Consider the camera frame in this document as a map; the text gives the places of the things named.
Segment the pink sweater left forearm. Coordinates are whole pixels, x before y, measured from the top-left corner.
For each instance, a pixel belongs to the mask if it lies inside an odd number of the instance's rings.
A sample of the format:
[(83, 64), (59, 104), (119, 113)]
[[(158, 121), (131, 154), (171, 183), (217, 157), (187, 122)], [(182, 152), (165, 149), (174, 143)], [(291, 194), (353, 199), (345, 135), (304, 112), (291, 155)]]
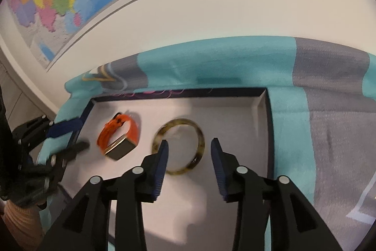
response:
[(3, 221), (22, 250), (37, 250), (44, 238), (40, 207), (21, 208), (10, 200), (4, 206)]

